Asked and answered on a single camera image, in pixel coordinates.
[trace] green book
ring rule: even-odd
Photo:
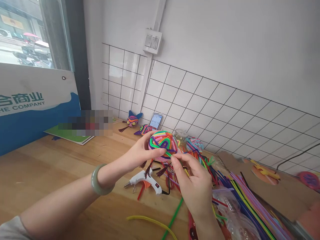
[[[84,145],[89,142],[94,136],[73,136],[72,132],[76,130],[61,130],[58,129],[58,125],[49,128],[48,130],[44,131],[45,133],[49,133],[53,136],[61,137],[63,139],[69,140],[71,142]]]

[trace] hand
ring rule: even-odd
[[[188,177],[179,160],[186,162],[192,176]],[[212,212],[212,182],[208,171],[190,154],[175,154],[171,162],[177,175],[181,194],[187,207],[195,219],[211,218]]]
[[[145,161],[160,157],[166,153],[166,149],[164,148],[156,148],[153,150],[148,149],[149,140],[155,132],[157,131],[146,133],[129,149],[128,152],[123,155],[123,157],[126,159],[128,172],[131,172],[136,167],[139,167]]]

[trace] smartphone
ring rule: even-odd
[[[150,126],[157,130],[162,119],[162,115],[160,113],[154,113],[150,122]]]

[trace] gray sleeve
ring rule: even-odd
[[[19,216],[0,226],[1,240],[32,240]]]

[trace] bracelet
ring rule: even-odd
[[[98,183],[98,171],[100,170],[100,168],[102,168],[105,165],[106,164],[100,164],[99,166],[97,166],[91,175],[92,189],[96,194],[98,194],[100,196],[104,196],[104,195],[111,193],[114,188],[114,185],[113,185],[112,187],[110,187],[108,189],[103,189],[102,187],[100,187],[100,185]]]

